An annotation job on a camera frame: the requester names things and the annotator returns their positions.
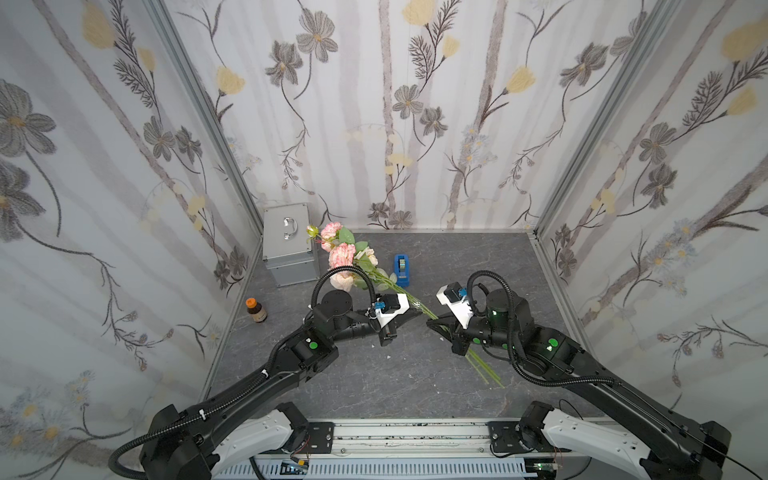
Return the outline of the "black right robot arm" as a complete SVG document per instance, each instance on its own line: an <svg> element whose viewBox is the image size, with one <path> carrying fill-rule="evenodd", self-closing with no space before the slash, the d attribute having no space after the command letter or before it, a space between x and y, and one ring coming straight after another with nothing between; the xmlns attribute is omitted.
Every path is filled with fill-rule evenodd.
<svg viewBox="0 0 768 480"><path fill-rule="evenodd" d="M638 479L720 479L730 432L698 423L650 398L612 373L563 332L535 324L528 302L499 274L480 270L466 284L441 287L449 313L429 321L453 353L471 346L509 364L524 380L564 388L610 417L617 429L576 418L547 403L529 405L517 423L527 450L548 444L589 456Z"/></svg>

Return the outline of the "artificial flower bouquet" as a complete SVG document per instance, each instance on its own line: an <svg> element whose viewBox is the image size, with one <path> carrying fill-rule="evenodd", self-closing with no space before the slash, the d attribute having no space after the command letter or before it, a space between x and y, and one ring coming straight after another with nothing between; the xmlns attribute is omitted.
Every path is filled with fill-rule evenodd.
<svg viewBox="0 0 768 480"><path fill-rule="evenodd" d="M367 241L357 241L352 231L341 223L330 222L322 227L310 224L307 225L306 232L309 237L308 242L316 243L329 254L329 271L337 267L357 267L367 275L378 291L387 293L391 290L395 294L404 294L409 305L419 313L424 314L428 320L438 319L438 316L426 304L409 293L405 286L397 283L397 271L390 274L380 268L375 250L369 246ZM349 292L353 286L363 290L368 289L363 277L349 270L334 273L329 280L334 288L346 292ZM469 350L466 358L486 384L493 382L498 386L503 386L500 376L485 361L481 360L477 353Z"/></svg>

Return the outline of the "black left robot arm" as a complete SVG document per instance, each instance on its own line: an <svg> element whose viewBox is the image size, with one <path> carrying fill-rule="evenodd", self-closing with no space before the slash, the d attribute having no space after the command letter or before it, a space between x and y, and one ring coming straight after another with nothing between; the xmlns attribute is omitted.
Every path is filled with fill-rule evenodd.
<svg viewBox="0 0 768 480"><path fill-rule="evenodd" d="M340 273L363 280L368 295L363 309L355 309L344 290L322 290ZM339 356L338 342L375 335L386 346L420 313L405 294L376 292L361 268L333 268L315 284L300 326L276 343L262 366L196 405L165 407L146 434L111 453L108 467L127 479L211 479L227 461L225 440L244 430L264 404L325 370Z"/></svg>

